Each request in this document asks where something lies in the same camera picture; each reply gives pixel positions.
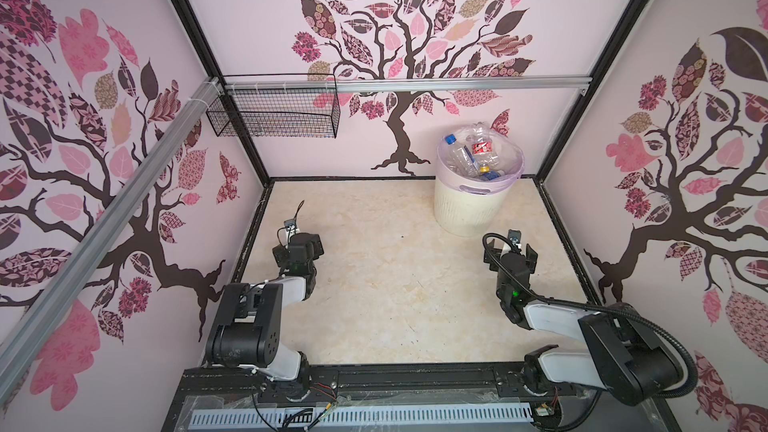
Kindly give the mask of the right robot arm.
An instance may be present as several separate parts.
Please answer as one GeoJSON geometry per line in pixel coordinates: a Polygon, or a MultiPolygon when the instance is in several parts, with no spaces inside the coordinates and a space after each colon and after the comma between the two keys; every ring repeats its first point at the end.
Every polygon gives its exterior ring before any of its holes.
{"type": "Polygon", "coordinates": [[[514,325],[582,343],[580,350],[544,346],[524,358],[523,380],[535,394],[557,384],[605,391],[624,405],[652,398],[679,398],[698,384],[691,353],[671,333],[626,303],[579,303],[535,292],[530,278],[538,255],[511,239],[487,233],[483,260],[496,272],[496,296],[514,325]]]}

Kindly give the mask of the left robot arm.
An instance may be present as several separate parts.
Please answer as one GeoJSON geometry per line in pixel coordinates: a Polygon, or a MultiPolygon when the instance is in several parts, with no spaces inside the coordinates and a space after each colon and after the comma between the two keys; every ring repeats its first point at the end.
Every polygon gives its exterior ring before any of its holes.
{"type": "Polygon", "coordinates": [[[281,343],[283,309],[314,292],[324,254],[317,234],[299,232],[273,248],[278,277],[261,283],[233,283],[223,289],[206,341],[204,364],[249,370],[264,376],[291,401],[310,389],[306,355],[281,343]]]}

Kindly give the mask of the blue-label clear water bottle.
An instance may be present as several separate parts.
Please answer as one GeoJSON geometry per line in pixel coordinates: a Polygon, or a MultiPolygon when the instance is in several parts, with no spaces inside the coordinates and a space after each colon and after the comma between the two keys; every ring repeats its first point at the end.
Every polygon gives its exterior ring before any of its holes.
{"type": "Polygon", "coordinates": [[[504,171],[491,170],[488,168],[482,168],[479,172],[479,178],[483,181],[493,181],[500,179],[505,175],[504,171]]]}

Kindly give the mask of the red-label yellow-cap bottle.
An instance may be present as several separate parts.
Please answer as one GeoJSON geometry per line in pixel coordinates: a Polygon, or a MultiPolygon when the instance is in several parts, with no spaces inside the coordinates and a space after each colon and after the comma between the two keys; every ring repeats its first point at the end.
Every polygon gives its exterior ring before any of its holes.
{"type": "Polygon", "coordinates": [[[486,124],[482,122],[473,124],[466,137],[466,144],[480,172],[503,169],[502,157],[497,150],[492,131],[486,124]]]}

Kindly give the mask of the blue-cap clear bottle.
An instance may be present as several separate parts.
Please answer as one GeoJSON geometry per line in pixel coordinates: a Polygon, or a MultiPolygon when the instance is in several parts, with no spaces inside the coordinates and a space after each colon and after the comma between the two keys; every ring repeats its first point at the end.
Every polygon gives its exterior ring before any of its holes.
{"type": "Polygon", "coordinates": [[[454,134],[444,138],[448,146],[451,163],[463,177],[476,178],[479,176],[478,165],[468,147],[461,143],[454,134]]]}

